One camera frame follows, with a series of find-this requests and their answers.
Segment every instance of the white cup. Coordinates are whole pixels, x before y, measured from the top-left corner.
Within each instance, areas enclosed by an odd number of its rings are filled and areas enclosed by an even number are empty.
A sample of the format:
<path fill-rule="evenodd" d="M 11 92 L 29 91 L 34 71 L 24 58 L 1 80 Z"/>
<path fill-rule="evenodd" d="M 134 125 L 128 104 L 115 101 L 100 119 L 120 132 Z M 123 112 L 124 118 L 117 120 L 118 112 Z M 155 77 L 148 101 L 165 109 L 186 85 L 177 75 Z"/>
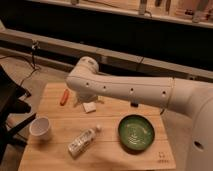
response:
<path fill-rule="evenodd" d="M 50 140 L 52 137 L 51 126 L 47 117 L 40 117 L 33 120 L 29 128 L 30 134 L 40 140 Z"/>

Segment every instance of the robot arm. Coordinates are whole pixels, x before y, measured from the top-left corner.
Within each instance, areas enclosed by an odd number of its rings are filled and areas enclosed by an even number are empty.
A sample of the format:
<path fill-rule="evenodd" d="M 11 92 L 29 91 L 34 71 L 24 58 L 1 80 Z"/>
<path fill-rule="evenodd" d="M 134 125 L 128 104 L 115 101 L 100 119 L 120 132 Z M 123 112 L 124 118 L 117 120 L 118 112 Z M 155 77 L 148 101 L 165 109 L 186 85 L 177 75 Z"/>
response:
<path fill-rule="evenodd" d="M 168 108 L 193 120 L 186 171 L 212 171 L 213 85 L 205 82 L 157 77 L 116 77 L 98 74 L 98 63 L 83 57 L 67 77 L 69 88 L 81 102 L 97 95 Z"/>
<path fill-rule="evenodd" d="M 191 111 L 187 104 L 196 89 L 211 86 L 208 83 L 173 78 L 98 75 L 98 63 L 90 57 L 80 59 L 67 77 L 67 85 L 77 92 L 81 102 L 90 102 L 96 95 L 102 95 L 168 108 L 187 115 Z"/>

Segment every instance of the bottle cap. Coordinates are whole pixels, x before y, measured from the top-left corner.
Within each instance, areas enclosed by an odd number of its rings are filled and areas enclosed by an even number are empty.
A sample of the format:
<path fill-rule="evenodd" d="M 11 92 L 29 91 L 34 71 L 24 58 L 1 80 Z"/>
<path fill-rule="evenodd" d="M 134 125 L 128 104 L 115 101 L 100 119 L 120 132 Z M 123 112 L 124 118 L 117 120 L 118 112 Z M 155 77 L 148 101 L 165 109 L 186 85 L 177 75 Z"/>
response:
<path fill-rule="evenodd" d="M 95 127 L 95 131 L 96 131 L 96 132 L 101 132 L 101 129 L 102 129 L 102 128 L 101 128 L 101 125 L 99 125 L 99 124 L 96 125 L 96 127 Z"/>

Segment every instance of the green ceramic bowl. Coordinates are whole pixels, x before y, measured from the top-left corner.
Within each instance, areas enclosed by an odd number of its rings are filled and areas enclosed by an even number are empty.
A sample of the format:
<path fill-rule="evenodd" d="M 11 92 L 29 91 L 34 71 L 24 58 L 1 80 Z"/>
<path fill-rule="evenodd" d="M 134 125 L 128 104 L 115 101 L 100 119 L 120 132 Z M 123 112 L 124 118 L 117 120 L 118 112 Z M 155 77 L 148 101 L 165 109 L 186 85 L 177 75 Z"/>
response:
<path fill-rule="evenodd" d="M 118 126 L 121 143 L 130 150 L 146 150 L 154 141 L 155 131 L 152 124 L 141 115 L 128 115 Z"/>

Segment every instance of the wooden tabletop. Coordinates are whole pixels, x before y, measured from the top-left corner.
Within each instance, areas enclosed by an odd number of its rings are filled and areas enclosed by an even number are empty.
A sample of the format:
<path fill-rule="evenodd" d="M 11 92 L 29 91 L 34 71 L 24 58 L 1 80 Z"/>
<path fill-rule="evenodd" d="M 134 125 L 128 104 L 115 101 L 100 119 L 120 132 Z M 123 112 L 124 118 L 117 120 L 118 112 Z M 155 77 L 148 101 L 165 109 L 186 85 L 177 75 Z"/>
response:
<path fill-rule="evenodd" d="M 41 143 L 30 136 L 19 171 L 100 171 L 100 170 L 158 170 L 175 169 L 175 161 L 158 108 L 102 97 L 96 103 L 96 112 L 86 114 L 82 105 L 74 107 L 75 93 L 65 106 L 60 99 L 66 89 L 64 83 L 47 84 L 40 102 L 37 117 L 50 119 L 53 137 Z M 127 153 L 120 145 L 117 127 L 128 114 L 141 114 L 154 126 L 155 140 L 144 152 Z M 68 144 L 84 130 L 100 124 L 102 132 L 77 159 L 68 152 Z"/>

